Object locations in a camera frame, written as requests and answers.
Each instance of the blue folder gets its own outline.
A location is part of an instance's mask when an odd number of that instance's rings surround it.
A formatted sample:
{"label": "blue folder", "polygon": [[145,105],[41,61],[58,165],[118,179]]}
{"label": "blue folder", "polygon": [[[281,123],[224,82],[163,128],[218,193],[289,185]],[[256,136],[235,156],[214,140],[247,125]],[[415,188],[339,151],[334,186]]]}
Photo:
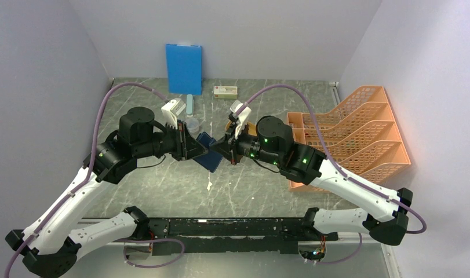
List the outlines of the blue folder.
{"label": "blue folder", "polygon": [[165,49],[168,90],[171,93],[200,95],[202,47],[167,44]]}

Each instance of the orange plastic rack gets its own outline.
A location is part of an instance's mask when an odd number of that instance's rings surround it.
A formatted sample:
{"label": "orange plastic rack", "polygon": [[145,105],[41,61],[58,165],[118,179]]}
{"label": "orange plastic rack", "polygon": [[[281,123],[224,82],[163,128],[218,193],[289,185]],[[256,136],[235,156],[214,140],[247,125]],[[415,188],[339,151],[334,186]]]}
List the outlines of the orange plastic rack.
{"label": "orange plastic rack", "polygon": [[[315,114],[325,144],[349,171],[382,185],[410,165],[392,108],[382,86],[361,86],[326,114]],[[323,151],[308,113],[289,112],[295,142]],[[289,182],[293,192],[327,192]]]}

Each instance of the robotic arm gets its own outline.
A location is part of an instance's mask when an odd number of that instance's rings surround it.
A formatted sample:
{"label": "robotic arm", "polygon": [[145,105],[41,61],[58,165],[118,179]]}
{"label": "robotic arm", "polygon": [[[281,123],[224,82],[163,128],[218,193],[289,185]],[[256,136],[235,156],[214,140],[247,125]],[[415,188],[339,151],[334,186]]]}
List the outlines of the robotic arm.
{"label": "robotic arm", "polygon": [[[337,240],[337,232],[369,233],[372,238],[389,245],[398,245],[402,241],[407,231],[407,211],[390,200],[351,183],[349,177],[343,178],[335,171],[324,153],[294,142],[291,127],[278,118],[263,117],[257,123],[257,136],[251,136],[245,125],[250,110],[246,109],[237,118],[230,115],[232,123],[224,137],[208,150],[191,137],[183,121],[177,120],[174,112],[178,105],[181,105],[181,101],[175,99],[163,107],[162,111],[168,121],[165,126],[155,121],[154,113],[148,108],[135,107],[129,110],[120,118],[119,129],[97,146],[93,173],[88,183],[71,195],[39,235],[33,235],[33,231],[58,201],[32,225],[24,230],[12,230],[8,233],[6,241],[15,251],[29,236],[36,236],[35,240],[20,252],[24,257],[23,263],[30,272],[43,278],[60,277],[77,260],[101,246],[124,238],[150,239],[150,232],[160,238],[182,237],[182,241],[194,240],[191,237],[201,236],[265,236],[297,244],[298,241],[319,240],[323,237],[327,240]],[[282,218],[148,218],[137,207],[129,207],[114,218],[82,229],[73,229],[90,209],[93,200],[137,168],[137,159],[149,156],[160,158],[169,153],[174,159],[181,161],[197,158],[209,151],[222,154],[233,165],[239,163],[243,157],[277,165],[281,175],[287,179],[325,188],[360,208],[338,211],[309,208],[304,217],[284,218],[283,224],[278,221]],[[90,156],[85,159],[83,168],[78,171],[59,200],[69,195],[75,184],[85,179],[89,162]],[[411,204],[412,192],[407,189],[393,191],[366,181],[349,171],[346,173],[397,201],[408,206]],[[263,241],[252,241],[254,250],[251,251],[258,251],[258,243],[253,242]],[[277,247],[277,244],[278,242],[274,241],[274,249],[283,253],[283,248]],[[195,241],[188,247],[187,251],[190,252],[199,251],[200,248]],[[161,248],[159,250],[159,255],[173,252],[161,252]],[[291,249],[287,253],[294,254],[294,250]]]}

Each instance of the marble tabletop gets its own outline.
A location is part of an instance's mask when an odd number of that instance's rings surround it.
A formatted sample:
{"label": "marble tabletop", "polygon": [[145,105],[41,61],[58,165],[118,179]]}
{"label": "marble tabletop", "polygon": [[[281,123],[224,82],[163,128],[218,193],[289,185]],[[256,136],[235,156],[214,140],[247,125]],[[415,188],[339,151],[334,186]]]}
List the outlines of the marble tabletop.
{"label": "marble tabletop", "polygon": [[[116,78],[114,84],[138,82],[167,94],[168,98],[186,95],[168,93],[164,78]],[[334,107],[327,82],[259,79],[205,79],[202,95],[194,96],[194,116],[201,130],[221,138],[228,122],[233,100],[213,97],[213,86],[238,86],[238,99],[247,100],[265,86],[285,83],[301,90],[315,112],[325,113]],[[143,89],[124,87],[108,101],[100,124],[99,142],[118,128],[119,118],[129,109],[144,106],[155,112],[164,123],[161,100]],[[283,120],[288,112],[306,112],[303,101],[287,89],[274,89],[255,99],[250,121],[265,115]],[[140,159],[138,166],[158,163],[157,158]],[[249,159],[232,166],[223,160],[215,173],[209,173],[193,160],[177,162],[169,155],[159,166],[137,169],[114,185],[87,212],[86,218],[109,218],[125,207],[137,206],[150,217],[294,217],[303,216],[309,207],[350,209],[355,206],[332,193],[295,193],[288,191],[288,180],[260,168]]]}

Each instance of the small cardboard box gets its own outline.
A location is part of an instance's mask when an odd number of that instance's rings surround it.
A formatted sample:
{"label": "small cardboard box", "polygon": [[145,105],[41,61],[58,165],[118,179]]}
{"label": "small cardboard box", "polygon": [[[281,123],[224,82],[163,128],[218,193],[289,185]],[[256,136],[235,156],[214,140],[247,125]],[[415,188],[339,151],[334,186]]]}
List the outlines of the small cardboard box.
{"label": "small cardboard box", "polygon": [[238,98],[238,87],[236,86],[215,86],[213,89],[214,98],[227,98],[236,100]]}

